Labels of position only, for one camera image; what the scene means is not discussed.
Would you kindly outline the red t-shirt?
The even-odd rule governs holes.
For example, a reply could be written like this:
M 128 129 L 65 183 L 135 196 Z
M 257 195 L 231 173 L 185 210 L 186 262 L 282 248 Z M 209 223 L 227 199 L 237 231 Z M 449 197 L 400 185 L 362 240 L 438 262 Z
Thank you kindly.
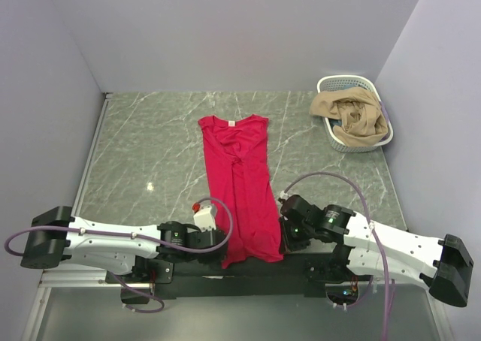
M 198 121 L 210 195 L 228 207 L 234 220 L 224 269 L 248 258 L 283 259 L 268 170 L 268 123 L 269 119 L 255 114 L 240 121 L 214 115 Z

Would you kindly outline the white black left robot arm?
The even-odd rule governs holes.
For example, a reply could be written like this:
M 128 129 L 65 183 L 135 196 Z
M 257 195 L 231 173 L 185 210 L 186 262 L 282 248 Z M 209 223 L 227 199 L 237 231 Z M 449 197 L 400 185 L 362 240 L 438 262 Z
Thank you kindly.
M 207 205 L 192 224 L 125 226 L 73 217 L 70 207 L 55 207 L 33 218 L 20 264 L 42 270 L 79 264 L 142 282 L 150 273 L 149 260 L 221 261 L 231 232 L 216 227 L 215 215 L 215 207 Z

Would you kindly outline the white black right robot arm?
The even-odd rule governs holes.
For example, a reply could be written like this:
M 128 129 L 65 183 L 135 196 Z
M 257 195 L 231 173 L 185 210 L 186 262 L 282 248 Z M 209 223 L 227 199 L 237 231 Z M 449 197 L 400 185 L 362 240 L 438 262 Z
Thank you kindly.
M 442 303 L 467 306 L 474 261 L 462 239 L 424 237 L 334 204 L 320 209 L 300 195 L 279 199 L 284 254 L 307 249 L 312 240 L 334 244 L 330 255 L 306 266 L 309 279 L 341 284 L 363 276 L 389 276 L 428 290 Z

